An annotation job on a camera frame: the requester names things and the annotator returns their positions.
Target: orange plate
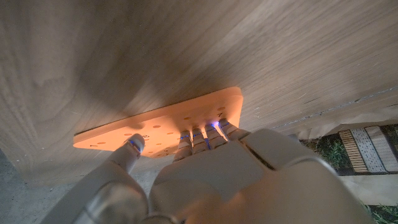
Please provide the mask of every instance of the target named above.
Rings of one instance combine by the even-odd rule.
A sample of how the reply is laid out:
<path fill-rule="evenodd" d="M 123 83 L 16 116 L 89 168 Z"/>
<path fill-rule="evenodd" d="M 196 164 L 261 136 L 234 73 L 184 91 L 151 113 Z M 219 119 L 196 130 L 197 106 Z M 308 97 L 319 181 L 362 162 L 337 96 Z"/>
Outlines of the orange plate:
<path fill-rule="evenodd" d="M 175 154 L 181 131 L 199 127 L 204 132 L 206 124 L 221 118 L 238 127 L 242 104 L 241 90 L 226 88 L 91 129 L 76 135 L 73 146 L 115 151 L 131 135 L 139 133 L 146 144 L 142 155 L 163 157 Z"/>

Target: plywood board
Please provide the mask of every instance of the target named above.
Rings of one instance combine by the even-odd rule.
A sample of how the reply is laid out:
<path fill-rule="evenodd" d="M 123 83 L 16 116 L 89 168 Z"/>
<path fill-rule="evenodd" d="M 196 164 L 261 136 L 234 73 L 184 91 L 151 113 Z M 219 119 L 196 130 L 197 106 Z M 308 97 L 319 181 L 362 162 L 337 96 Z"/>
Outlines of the plywood board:
<path fill-rule="evenodd" d="M 248 131 L 398 103 L 395 1 L 8 1 L 0 15 L 0 148 L 27 183 L 109 155 L 76 133 L 231 86 Z"/>
<path fill-rule="evenodd" d="M 351 161 L 351 165 L 353 165 L 354 171 L 369 172 L 351 132 L 349 130 L 346 130 L 346 131 L 340 131 L 338 134 L 340 135 L 340 138 L 343 141 L 344 148 L 346 149 L 346 152 L 348 154 L 349 161 Z"/>
<path fill-rule="evenodd" d="M 73 146 L 115 151 L 134 133 L 145 140 L 142 156 L 158 158 L 177 151 L 180 133 L 202 129 L 226 118 L 239 126 L 243 97 L 238 87 L 226 88 L 174 105 L 148 111 L 77 134 Z"/>

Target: grass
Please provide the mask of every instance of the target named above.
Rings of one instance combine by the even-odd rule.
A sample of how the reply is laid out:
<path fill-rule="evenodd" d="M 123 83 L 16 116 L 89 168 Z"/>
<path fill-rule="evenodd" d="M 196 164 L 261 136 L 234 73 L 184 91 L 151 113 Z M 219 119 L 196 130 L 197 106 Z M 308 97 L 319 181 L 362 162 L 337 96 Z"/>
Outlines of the grass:
<path fill-rule="evenodd" d="M 335 169 L 352 168 L 344 145 L 339 138 L 335 138 L 333 142 L 331 138 L 321 138 L 315 152 L 319 153 Z"/>
<path fill-rule="evenodd" d="M 378 205 L 373 209 L 369 205 L 364 205 L 364 208 L 377 224 L 398 223 L 398 204 L 396 206 Z"/>

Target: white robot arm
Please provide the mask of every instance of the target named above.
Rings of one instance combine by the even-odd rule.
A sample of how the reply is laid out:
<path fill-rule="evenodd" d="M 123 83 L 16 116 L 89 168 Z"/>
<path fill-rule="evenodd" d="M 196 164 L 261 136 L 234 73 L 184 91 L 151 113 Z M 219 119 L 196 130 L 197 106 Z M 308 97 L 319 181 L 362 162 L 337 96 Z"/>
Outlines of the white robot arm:
<path fill-rule="evenodd" d="M 131 137 L 83 178 L 43 223 L 373 223 L 335 171 L 300 143 L 222 119 L 182 132 L 149 199 L 128 175 L 144 148 Z"/>

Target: wood grain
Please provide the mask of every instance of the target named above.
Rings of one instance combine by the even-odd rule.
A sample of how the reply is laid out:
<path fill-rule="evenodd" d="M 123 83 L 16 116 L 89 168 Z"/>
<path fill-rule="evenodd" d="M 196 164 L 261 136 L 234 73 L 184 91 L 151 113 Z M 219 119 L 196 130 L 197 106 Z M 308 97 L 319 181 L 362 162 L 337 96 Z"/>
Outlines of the wood grain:
<path fill-rule="evenodd" d="M 30 184 L 109 155 L 76 133 L 230 86 L 249 131 L 398 103 L 395 1 L 2 0 L 0 17 L 0 148 Z"/>

